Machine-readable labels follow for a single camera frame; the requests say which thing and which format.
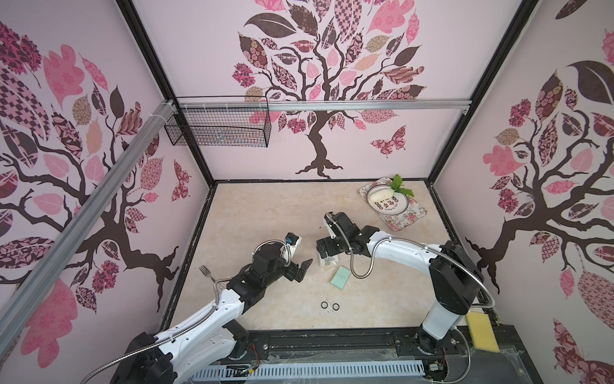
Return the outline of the white lift-off box base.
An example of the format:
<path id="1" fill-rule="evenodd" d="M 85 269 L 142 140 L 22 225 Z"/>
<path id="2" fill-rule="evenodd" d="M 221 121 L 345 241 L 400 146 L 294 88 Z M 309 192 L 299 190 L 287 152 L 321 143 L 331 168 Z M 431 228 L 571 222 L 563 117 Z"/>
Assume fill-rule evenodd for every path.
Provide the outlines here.
<path id="1" fill-rule="evenodd" d="M 320 267 L 337 267 L 339 265 L 339 258 L 337 256 L 327 256 L 319 259 Z"/>

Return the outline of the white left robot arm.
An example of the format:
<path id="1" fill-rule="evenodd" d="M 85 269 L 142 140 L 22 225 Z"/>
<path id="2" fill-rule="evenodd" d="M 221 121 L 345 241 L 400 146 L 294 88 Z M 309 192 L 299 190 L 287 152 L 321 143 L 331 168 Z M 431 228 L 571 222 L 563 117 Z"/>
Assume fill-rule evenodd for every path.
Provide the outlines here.
<path id="1" fill-rule="evenodd" d="M 249 333 L 238 318 L 280 278 L 297 283 L 305 278 L 312 260 L 293 262 L 297 247 L 297 242 L 283 241 L 258 246 L 250 264 L 214 284 L 212 302 L 166 331 L 134 338 L 111 381 L 184 383 L 204 366 L 225 358 L 240 359 L 249 348 Z"/>

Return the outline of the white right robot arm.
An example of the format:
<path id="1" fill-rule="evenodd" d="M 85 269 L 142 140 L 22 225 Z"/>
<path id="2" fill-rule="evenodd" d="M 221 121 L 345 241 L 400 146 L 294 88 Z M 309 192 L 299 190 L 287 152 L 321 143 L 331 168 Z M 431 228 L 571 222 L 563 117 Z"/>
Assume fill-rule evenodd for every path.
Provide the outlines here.
<path id="1" fill-rule="evenodd" d="M 435 302 L 415 336 L 417 348 L 426 355 L 435 355 L 441 349 L 449 331 L 475 305 L 478 294 L 487 291 L 481 272 L 458 243 L 428 245 L 373 226 L 359 229 L 343 212 L 327 213 L 324 224 L 329 236 L 317 241 L 318 254 L 323 259 L 348 254 L 354 278 L 368 278 L 377 259 L 430 277 Z"/>

